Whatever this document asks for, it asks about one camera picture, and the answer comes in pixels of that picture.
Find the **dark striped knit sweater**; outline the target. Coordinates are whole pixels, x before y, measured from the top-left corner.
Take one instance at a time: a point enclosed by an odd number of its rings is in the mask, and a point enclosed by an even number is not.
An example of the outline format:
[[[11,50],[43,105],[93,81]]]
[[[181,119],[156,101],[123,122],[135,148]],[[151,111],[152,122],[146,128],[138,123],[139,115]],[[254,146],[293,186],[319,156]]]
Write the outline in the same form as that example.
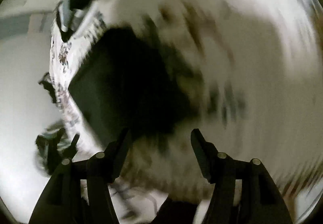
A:
[[[194,73],[155,34],[138,38],[130,27],[111,28],[92,45],[68,90],[107,146],[146,137],[163,142],[198,109],[180,88]]]

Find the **black clothes pile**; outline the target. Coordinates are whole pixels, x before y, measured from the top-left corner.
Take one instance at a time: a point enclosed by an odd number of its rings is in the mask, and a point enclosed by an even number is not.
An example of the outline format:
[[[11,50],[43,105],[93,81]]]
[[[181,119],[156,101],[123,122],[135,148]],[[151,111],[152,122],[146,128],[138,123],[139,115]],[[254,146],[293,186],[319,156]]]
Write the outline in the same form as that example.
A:
[[[39,80],[38,84],[40,86],[42,86],[49,94],[50,98],[51,98],[51,102],[53,104],[57,103],[57,99],[56,99],[56,93],[55,93],[55,89],[54,86],[51,82],[51,78],[50,78],[50,74],[49,72],[46,72],[43,77]]]

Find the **left grey-green curtain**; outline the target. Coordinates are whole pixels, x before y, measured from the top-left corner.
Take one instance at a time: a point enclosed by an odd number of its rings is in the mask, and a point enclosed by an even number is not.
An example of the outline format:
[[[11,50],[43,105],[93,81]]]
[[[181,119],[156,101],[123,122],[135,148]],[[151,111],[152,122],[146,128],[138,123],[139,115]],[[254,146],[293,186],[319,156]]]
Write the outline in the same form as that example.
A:
[[[1,40],[29,33],[49,33],[53,16],[50,12],[26,13],[1,18]]]

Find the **floral bed cover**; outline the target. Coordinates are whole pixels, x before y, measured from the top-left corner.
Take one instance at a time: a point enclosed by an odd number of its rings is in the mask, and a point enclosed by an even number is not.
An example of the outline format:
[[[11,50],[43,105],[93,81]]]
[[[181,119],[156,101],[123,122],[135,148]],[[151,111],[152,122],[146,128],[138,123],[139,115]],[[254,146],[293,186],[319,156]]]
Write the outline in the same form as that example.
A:
[[[146,191],[200,202],[213,187],[202,176],[191,131],[234,159],[260,159],[282,196],[293,199],[322,179],[322,6],[318,0],[92,0],[64,42],[54,18],[49,74],[67,135],[94,155],[95,138],[68,87],[104,32],[130,27],[155,34],[194,73],[180,88],[198,115],[163,142],[128,147],[121,179]]]

